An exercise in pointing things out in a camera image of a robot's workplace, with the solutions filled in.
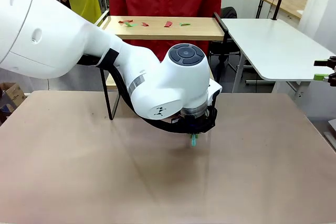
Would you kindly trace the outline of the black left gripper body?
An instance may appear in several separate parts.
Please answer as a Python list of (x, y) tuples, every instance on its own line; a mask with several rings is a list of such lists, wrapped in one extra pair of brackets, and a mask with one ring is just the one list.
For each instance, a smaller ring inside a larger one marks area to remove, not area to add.
[(179, 133), (199, 134), (206, 133), (215, 126), (217, 109), (208, 106), (200, 111), (182, 109), (172, 117), (172, 123), (177, 125)]

